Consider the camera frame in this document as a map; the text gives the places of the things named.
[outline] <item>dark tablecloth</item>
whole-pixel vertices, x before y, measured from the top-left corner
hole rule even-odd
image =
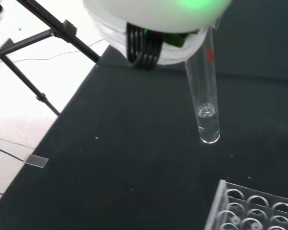
[[[109,48],[35,150],[46,167],[25,165],[0,200],[0,230],[200,230],[220,179],[288,198],[288,57],[252,53],[288,55],[288,0],[270,6],[235,1],[215,34],[215,145],[199,140],[183,65],[131,70]],[[287,42],[272,47],[272,30]]]

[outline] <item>metal stand leg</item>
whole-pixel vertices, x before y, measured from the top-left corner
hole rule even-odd
[[[27,85],[29,89],[31,89],[32,92],[35,93],[39,101],[44,102],[57,116],[60,115],[58,110],[56,110],[55,107],[48,101],[45,94],[41,93],[7,56],[2,56],[1,60],[16,74],[16,76],[22,80],[22,82],[25,83],[25,85]]]
[[[58,36],[64,39],[66,42],[71,43],[95,63],[98,62],[100,59],[99,55],[76,37],[77,29],[69,21],[65,20],[64,23],[61,23],[56,17],[54,17],[35,0],[17,1],[25,8],[27,8],[31,13],[37,16],[42,22],[48,25],[55,33],[55,36]]]
[[[0,58],[31,89],[31,91],[33,91],[35,95],[37,95],[37,99],[39,101],[44,102],[57,116],[59,116],[60,113],[53,107],[52,104],[50,104],[50,102],[46,98],[46,95],[44,93],[41,93],[6,55],[18,49],[42,41],[50,36],[56,36],[62,38],[68,43],[71,43],[95,63],[98,62],[100,57],[90,47],[88,47],[79,38],[76,37],[77,29],[75,26],[73,26],[72,23],[67,20],[65,20],[64,23],[61,23],[56,17],[54,17],[50,12],[48,12],[35,0],[17,1],[26,9],[28,9],[31,13],[37,16],[41,21],[47,24],[51,29],[17,43],[13,43],[11,40],[8,40],[2,47],[2,49],[0,49]]]

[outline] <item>white floor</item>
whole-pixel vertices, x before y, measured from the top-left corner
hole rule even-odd
[[[78,29],[77,36],[90,45],[101,37],[94,28],[82,1],[38,0],[60,21],[69,20]],[[10,37],[18,42],[42,32],[48,27],[15,0],[2,0],[5,12],[0,21],[0,46]],[[101,41],[91,48],[99,55],[108,43]],[[51,37],[9,55],[12,61],[27,58],[47,59],[77,51],[71,44]],[[15,65],[30,81],[47,95],[59,110],[65,107],[77,88],[93,68],[94,63],[81,52],[64,54],[51,60],[24,60]],[[35,95],[0,62],[0,148],[24,158],[33,152],[46,134],[56,115],[46,105],[36,100]],[[4,193],[22,163],[0,152],[0,192]]]

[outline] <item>green light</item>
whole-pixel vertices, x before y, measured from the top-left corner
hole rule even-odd
[[[178,0],[178,2],[181,6],[190,9],[202,9],[216,4],[215,0]]]

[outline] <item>glass test tube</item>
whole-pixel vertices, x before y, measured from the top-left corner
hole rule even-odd
[[[185,64],[200,138],[213,144],[220,138],[220,123],[212,28],[202,46]]]

